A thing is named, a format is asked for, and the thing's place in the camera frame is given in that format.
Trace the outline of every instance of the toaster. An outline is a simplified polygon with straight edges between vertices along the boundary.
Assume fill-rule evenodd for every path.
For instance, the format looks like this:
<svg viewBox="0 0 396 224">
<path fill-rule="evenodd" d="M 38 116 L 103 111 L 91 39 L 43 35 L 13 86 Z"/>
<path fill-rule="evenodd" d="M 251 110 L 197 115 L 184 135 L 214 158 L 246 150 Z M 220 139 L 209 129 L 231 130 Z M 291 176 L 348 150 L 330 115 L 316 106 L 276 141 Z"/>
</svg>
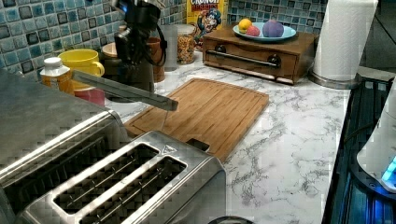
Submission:
<svg viewBox="0 0 396 224">
<path fill-rule="evenodd" d="M 161 132 L 0 69 L 0 223 L 209 223 L 226 174 Z"/>
<path fill-rule="evenodd" d="M 209 223 L 225 215 L 219 160 L 150 132 L 29 204 L 19 223 Z"/>
</svg>

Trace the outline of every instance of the fruit bowl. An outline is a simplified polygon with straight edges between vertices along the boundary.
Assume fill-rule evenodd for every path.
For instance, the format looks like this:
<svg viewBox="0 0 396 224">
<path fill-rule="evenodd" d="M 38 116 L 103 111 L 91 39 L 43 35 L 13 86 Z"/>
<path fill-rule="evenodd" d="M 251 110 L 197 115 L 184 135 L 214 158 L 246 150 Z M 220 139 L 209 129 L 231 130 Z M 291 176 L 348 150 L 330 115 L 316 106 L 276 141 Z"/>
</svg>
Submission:
<svg viewBox="0 0 396 224">
<path fill-rule="evenodd" d="M 259 28 L 261 31 L 262 31 L 262 27 L 264 26 L 264 24 L 265 24 L 265 22 L 253 22 L 253 25 L 257 26 L 257 28 Z M 262 35 L 262 32 L 260 32 L 259 36 L 244 35 L 244 34 L 239 33 L 238 25 L 235 25 L 235 27 L 233 28 L 233 32 L 236 35 L 240 35 L 244 38 L 248 38 L 248 39 L 252 39 L 252 40 L 256 40 L 256 41 L 260 41 L 260 42 L 281 41 L 281 40 L 291 38 L 297 34 L 297 32 L 293 28 L 290 28 L 289 26 L 283 26 L 283 29 L 284 29 L 284 32 L 281 37 L 265 37 Z"/>
</svg>

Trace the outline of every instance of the yellow mug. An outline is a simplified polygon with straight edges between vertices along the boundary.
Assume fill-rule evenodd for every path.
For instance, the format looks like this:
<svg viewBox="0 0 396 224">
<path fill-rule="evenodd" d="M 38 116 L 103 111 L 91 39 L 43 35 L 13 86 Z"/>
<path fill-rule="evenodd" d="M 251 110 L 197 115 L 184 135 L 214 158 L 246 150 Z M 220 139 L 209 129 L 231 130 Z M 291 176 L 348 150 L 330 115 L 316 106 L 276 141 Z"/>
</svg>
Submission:
<svg viewBox="0 0 396 224">
<path fill-rule="evenodd" d="M 71 49 L 58 55 L 62 63 L 70 68 L 101 77 L 105 73 L 105 68 L 99 63 L 99 53 L 93 49 Z M 73 81 L 74 90 L 87 89 L 90 86 L 81 82 Z"/>
</svg>

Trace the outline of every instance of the wooden bread box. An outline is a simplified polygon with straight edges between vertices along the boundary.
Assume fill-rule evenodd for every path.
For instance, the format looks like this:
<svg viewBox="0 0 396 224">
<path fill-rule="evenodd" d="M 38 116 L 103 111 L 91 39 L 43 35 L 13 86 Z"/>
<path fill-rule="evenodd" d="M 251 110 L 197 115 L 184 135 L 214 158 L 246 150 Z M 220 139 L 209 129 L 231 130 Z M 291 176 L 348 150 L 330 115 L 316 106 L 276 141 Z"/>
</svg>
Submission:
<svg viewBox="0 0 396 224">
<path fill-rule="evenodd" d="M 315 58 L 317 35 L 298 32 L 282 42 L 237 36 L 232 27 L 204 35 L 204 64 L 293 85 Z"/>
</svg>

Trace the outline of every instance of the white marble countertop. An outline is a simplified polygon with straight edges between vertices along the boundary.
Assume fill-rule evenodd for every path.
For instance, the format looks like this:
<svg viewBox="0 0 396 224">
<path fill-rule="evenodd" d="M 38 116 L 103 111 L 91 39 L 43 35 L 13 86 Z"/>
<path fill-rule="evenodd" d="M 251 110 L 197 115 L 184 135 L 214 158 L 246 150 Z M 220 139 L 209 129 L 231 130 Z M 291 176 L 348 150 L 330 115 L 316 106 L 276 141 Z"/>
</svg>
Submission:
<svg viewBox="0 0 396 224">
<path fill-rule="evenodd" d="M 307 78 L 288 86 L 195 62 L 155 84 L 167 95 L 194 77 L 243 86 L 269 95 L 269 105 L 224 163 L 227 213 L 255 223 L 320 223 L 329 191 L 349 91 Z M 146 108 L 106 101 L 123 122 Z"/>
</svg>

